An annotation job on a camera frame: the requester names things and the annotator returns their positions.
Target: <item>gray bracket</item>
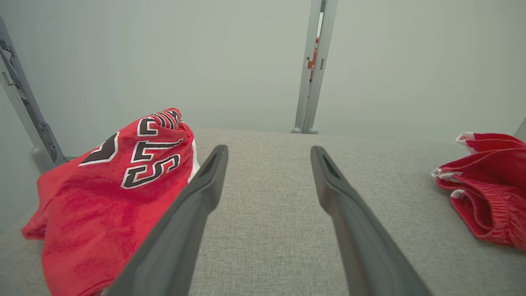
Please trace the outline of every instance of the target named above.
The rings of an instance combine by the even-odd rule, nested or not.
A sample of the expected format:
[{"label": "gray bracket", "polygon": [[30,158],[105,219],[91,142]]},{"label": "gray bracket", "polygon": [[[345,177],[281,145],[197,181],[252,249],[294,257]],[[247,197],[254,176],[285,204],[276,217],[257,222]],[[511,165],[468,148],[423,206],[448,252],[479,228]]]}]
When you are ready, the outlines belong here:
[{"label": "gray bracket", "polygon": [[[7,85],[14,85],[13,87],[16,87],[18,95],[22,99],[32,124],[38,132],[38,135],[40,136],[40,139],[42,140],[49,157],[51,157],[54,166],[59,166],[65,163],[66,160],[62,154],[62,151],[60,150],[60,147],[58,146],[53,132],[51,131],[51,127],[45,122],[44,117],[42,116],[42,113],[36,104],[35,96],[33,95],[31,88],[29,88],[29,83],[26,79],[26,76],[24,75],[24,71],[22,70],[22,65],[17,58],[18,56],[16,54],[15,47],[11,42],[11,38],[9,37],[2,17],[0,17],[0,55],[2,56],[2,60],[8,71],[8,73],[2,72],[2,75],[4,76],[4,79],[6,79]],[[26,116],[22,116],[21,114],[19,114],[19,116],[21,117],[21,120],[26,118]],[[36,145],[33,151],[33,159],[39,158],[41,156],[42,149]]]},{"label": "gray bracket", "polygon": [[307,27],[307,40],[305,43],[305,54],[302,62],[301,82],[298,97],[298,108],[296,110],[296,122],[292,133],[301,134],[305,124],[305,112],[309,100],[310,73],[309,61],[313,59],[318,21],[322,10],[322,0],[311,0],[309,24]]},{"label": "gray bracket", "polygon": [[309,134],[318,133],[318,130],[313,127],[314,118],[316,116],[316,109],[318,108],[318,100],[320,97],[323,74],[325,72],[325,68],[327,67],[327,57],[329,55],[330,39],[332,37],[332,27],[334,26],[337,6],[338,0],[325,1],[323,20],[321,22],[320,39],[318,43],[318,54],[316,57],[316,59],[320,59],[320,64],[314,67],[314,75],[307,101],[307,107],[305,110],[305,120],[302,127],[302,130]]}]

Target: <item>jersey lettering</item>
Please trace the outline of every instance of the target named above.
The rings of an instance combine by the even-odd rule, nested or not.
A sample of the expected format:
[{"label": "jersey lettering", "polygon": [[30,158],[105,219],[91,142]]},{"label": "jersey lettering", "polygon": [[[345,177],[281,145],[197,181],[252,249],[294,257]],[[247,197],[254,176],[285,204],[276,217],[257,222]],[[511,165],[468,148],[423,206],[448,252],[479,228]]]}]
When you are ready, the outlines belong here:
[{"label": "jersey lettering", "polygon": [[153,116],[159,118],[159,120],[161,120],[161,126],[162,127],[166,127],[166,121],[164,120],[164,118],[162,116],[160,116],[159,114],[152,114]]},{"label": "jersey lettering", "polygon": [[175,154],[166,159],[156,161],[153,165],[153,168],[154,168],[153,175],[142,177],[142,178],[138,178],[137,175],[146,172],[148,169],[147,165],[129,167],[126,170],[126,173],[124,174],[124,179],[121,184],[121,187],[124,189],[132,189],[132,188],[136,188],[136,187],[148,184],[150,182],[153,182],[157,178],[159,178],[163,173],[165,173],[165,170],[166,170],[166,173],[168,173],[171,170],[177,168],[179,166],[179,162],[180,162],[179,154]]},{"label": "jersey lettering", "polygon": [[152,123],[155,123],[155,119],[153,117],[145,117],[139,120],[139,124],[137,124],[137,136],[145,137],[156,136],[157,134],[159,134],[158,129],[150,127],[150,124]]},{"label": "jersey lettering", "polygon": [[118,138],[119,132],[99,145],[78,166],[111,161],[118,152]]},{"label": "jersey lettering", "polygon": [[173,117],[173,119],[175,120],[175,129],[178,130],[179,123],[181,121],[181,116],[179,116],[179,113],[177,113],[175,110],[169,110],[166,111],[166,113],[170,114]]},{"label": "jersey lettering", "polygon": [[135,144],[135,149],[131,156],[131,163],[141,162],[141,161],[150,161],[153,159],[154,155],[152,153],[146,153],[146,150],[164,150],[171,149],[179,145],[183,140],[180,139],[177,142],[150,142],[150,141],[139,141]]},{"label": "jersey lettering", "polygon": [[171,116],[169,114],[167,114],[166,112],[162,111],[162,112],[159,112],[160,114],[164,115],[166,117],[166,119],[168,120],[168,122],[170,123],[170,129],[174,129],[175,128],[175,124],[174,124],[174,121],[172,120]]},{"label": "jersey lettering", "polygon": [[171,129],[171,126],[170,126],[170,121],[168,120],[168,116],[166,114],[164,114],[163,112],[157,112],[155,113],[157,115],[159,115],[160,117],[164,118],[165,121],[166,121],[166,126],[167,128]]}]

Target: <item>red jersey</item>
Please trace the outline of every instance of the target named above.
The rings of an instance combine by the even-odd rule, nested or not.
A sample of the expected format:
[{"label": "red jersey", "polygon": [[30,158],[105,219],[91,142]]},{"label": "red jersey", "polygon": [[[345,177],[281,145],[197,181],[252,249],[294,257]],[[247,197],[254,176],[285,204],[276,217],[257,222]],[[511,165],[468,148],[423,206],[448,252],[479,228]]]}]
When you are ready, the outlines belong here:
[{"label": "red jersey", "polygon": [[198,169],[194,134],[171,108],[43,174],[39,208],[22,234],[44,240],[51,293],[109,286]]}]

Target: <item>clothing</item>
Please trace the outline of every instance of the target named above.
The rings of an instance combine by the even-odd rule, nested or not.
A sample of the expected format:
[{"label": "clothing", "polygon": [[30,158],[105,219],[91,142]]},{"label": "clothing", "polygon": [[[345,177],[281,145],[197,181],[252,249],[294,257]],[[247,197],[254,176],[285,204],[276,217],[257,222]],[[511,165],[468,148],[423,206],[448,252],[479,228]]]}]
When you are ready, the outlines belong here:
[{"label": "clothing", "polygon": [[453,190],[451,203],[476,237],[526,251],[526,144],[509,135],[462,136],[457,141],[473,154],[434,170],[437,184]]},{"label": "clothing", "polygon": [[39,208],[22,234],[44,240],[50,292],[109,286],[198,169],[193,132],[171,108],[42,175]]}]

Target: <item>gray fabric surface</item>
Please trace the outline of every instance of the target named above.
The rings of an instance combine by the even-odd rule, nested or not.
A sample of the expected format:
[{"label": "gray fabric surface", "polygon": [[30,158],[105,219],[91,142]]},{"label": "gray fabric surface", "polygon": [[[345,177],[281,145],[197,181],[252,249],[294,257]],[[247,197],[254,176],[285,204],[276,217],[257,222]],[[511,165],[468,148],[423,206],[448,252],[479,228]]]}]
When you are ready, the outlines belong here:
[{"label": "gray fabric surface", "polygon": [[[208,218],[191,294],[346,294],[331,219],[318,204],[310,148],[323,146],[436,295],[520,295],[526,253],[476,239],[430,172],[466,155],[458,144],[195,130],[202,162],[230,151]],[[41,242],[2,241],[2,294],[46,294]]]}]

